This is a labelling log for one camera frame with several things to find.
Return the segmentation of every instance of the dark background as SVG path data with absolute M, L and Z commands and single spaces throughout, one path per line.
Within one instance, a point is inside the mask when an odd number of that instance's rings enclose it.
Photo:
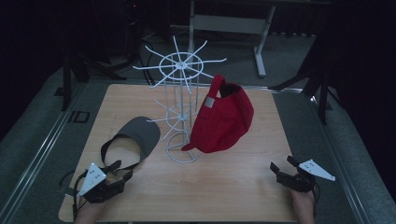
M 186 14 L 188 1 L 147 1 L 147 5 L 129 1 L 129 4 L 136 3 L 144 8 L 133 14 L 125 8 L 125 1 L 111 1 L 114 5 L 109 5 L 108 1 L 95 1 L 96 11 L 92 9 L 92 1 L 88 0 L 49 2 L 56 16 L 63 15 L 57 22 L 68 34 L 68 43 L 103 62 L 108 62 L 110 55 L 127 55 L 135 49 L 135 45 L 131 45 L 125 51 L 125 46 L 120 45 L 125 42 L 119 41 L 128 38 L 123 31 L 131 21 L 151 25 L 166 39 L 169 36 L 167 25 L 188 24 L 189 17 Z M 337 89 L 394 199 L 396 6 L 393 1 L 380 1 L 381 4 L 355 2 L 358 3 L 356 7 L 333 11 L 279 7 L 271 31 L 318 35 L 304 67 L 326 64 L 326 58 L 321 56 L 329 51 L 329 46 L 335 46 L 337 57 L 331 70 L 331 84 Z M 233 7 L 223 7 L 224 11 L 217 12 L 228 15 L 235 12 Z M 264 16 L 260 10 L 240 8 L 246 11 L 238 10 L 238 13 Z M 203 5 L 197 10 L 211 13 L 212 6 Z M 305 18 L 307 21 L 301 26 L 301 23 L 292 24 L 286 20 L 291 15 L 300 17 L 300 20 L 307 15 L 311 17 Z M 0 137 L 3 138 L 47 78 L 61 68 L 64 51 L 36 1 L 1 1 L 0 16 Z M 325 21 L 327 30 L 319 33 Z M 137 31 L 132 32 L 130 38 L 137 35 Z

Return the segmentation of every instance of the stand base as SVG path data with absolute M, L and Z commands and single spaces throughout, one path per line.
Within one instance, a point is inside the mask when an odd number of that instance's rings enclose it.
M 186 133 L 176 133 L 169 138 L 166 145 L 166 153 L 172 161 L 178 163 L 190 163 L 198 160 L 198 158 L 201 156 L 202 152 L 198 149 L 192 149 L 186 152 L 180 150 L 183 146 L 187 144 L 186 139 Z

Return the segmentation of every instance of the table leg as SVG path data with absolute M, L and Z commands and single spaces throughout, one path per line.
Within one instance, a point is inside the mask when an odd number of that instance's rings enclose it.
M 268 36 L 268 30 L 270 29 L 272 18 L 274 16 L 276 7 L 271 7 L 270 12 L 268 13 L 267 19 L 265 20 L 264 27 L 262 29 L 262 39 L 260 40 L 260 44 L 258 47 L 254 48 L 254 56 L 256 58 L 256 65 L 257 70 L 259 72 L 259 77 L 265 77 L 265 68 L 264 68 L 264 61 L 262 59 L 262 48 L 265 43 L 265 39 Z

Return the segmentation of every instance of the cap strap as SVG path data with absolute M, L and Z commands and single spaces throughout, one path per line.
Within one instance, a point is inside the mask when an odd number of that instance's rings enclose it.
M 218 94 L 221 85 L 225 84 L 225 79 L 221 75 L 215 75 L 213 78 L 212 84 L 210 85 L 208 96 L 215 98 Z

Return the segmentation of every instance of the cap brim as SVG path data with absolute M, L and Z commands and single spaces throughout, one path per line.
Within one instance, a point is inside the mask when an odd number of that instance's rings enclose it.
M 136 117 L 126 123 L 117 135 L 126 135 L 135 140 L 140 147 L 140 161 L 151 154 L 160 141 L 161 132 L 158 125 L 149 118 Z

